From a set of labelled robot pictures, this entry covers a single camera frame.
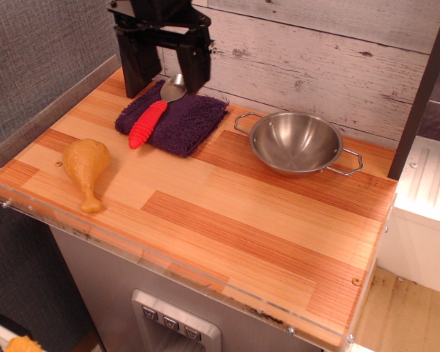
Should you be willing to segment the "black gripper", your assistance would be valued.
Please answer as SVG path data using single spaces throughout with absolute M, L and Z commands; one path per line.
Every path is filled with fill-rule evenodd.
M 161 72 L 156 46 L 176 48 L 187 93 L 209 82 L 211 20 L 190 1 L 110 1 L 107 10 L 116 22 L 122 66 L 153 79 Z

